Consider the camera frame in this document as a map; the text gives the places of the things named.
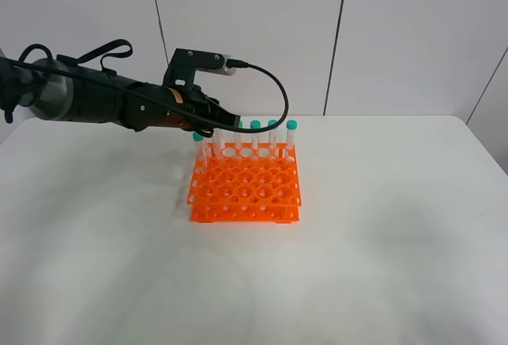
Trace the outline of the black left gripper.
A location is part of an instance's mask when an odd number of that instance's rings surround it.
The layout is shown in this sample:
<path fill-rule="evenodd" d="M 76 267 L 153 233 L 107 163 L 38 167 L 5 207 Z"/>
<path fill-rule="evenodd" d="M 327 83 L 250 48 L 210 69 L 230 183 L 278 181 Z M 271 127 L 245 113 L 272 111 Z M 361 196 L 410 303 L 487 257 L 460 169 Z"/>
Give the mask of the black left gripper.
<path fill-rule="evenodd" d="M 240 116 L 228 112 L 220 106 L 217 99 L 208 97 L 202 88 L 194 83 L 198 71 L 205 72 L 211 67 L 215 52 L 177 48 L 164 73 L 163 86 L 175 95 L 178 107 L 188 113 L 210 120 L 213 124 L 198 122 L 198 134 L 211 137 L 217 124 L 230 128 L 238 128 Z"/>

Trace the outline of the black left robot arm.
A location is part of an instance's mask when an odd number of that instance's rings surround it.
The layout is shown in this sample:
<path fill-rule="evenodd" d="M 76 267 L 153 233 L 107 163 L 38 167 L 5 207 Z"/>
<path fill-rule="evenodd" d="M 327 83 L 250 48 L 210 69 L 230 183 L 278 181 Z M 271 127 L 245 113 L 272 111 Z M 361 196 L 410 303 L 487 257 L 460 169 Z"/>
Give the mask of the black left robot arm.
<path fill-rule="evenodd" d="M 39 44 L 18 60 L 1 58 L 1 116 L 13 122 L 17 107 L 45 121 L 114 123 L 135 132 L 148 127 L 180 128 L 210 137 L 220 125 L 238 128 L 240 118 L 223 109 L 195 84 L 198 71 L 230 75 L 224 55 L 176 49 L 161 84 L 120 76 L 107 67 L 84 67 L 113 57 L 113 44 L 78 59 L 52 56 Z"/>

